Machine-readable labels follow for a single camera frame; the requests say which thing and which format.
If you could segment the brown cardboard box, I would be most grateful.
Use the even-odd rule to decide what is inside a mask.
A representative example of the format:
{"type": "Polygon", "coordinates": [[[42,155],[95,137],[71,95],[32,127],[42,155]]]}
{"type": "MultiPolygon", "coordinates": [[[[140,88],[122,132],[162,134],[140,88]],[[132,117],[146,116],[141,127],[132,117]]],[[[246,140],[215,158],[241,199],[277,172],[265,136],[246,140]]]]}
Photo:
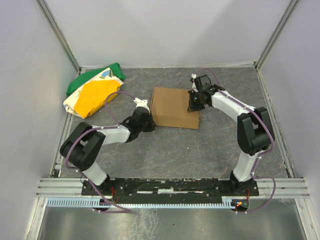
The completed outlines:
{"type": "Polygon", "coordinates": [[[197,130],[200,112],[188,112],[189,93],[187,89],[155,87],[150,111],[157,126],[197,130]]]}

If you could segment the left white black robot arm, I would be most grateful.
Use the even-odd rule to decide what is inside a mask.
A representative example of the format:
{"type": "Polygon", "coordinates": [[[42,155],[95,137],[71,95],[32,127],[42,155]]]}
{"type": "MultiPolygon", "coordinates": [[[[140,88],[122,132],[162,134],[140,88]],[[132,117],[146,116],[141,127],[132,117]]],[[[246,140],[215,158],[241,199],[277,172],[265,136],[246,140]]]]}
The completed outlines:
{"type": "Polygon", "coordinates": [[[101,147],[129,143],[141,132],[152,132],[155,127],[151,112],[138,106],[119,126],[93,126],[85,121],[79,123],[61,145],[59,153],[64,157],[66,166],[72,164],[93,184],[100,186],[110,179],[96,161],[101,147]]]}

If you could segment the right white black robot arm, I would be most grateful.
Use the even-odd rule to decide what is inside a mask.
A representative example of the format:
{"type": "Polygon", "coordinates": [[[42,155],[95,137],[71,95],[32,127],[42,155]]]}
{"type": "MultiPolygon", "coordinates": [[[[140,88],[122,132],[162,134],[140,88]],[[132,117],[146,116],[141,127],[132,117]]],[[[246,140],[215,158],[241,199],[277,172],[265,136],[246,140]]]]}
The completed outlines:
{"type": "Polygon", "coordinates": [[[230,173],[226,190],[246,190],[253,182],[255,167],[275,145],[269,112],[265,107],[253,107],[230,95],[223,87],[212,84],[208,75],[191,75],[188,91],[188,112],[213,107],[228,115],[237,124],[237,143],[240,155],[230,173]]]}

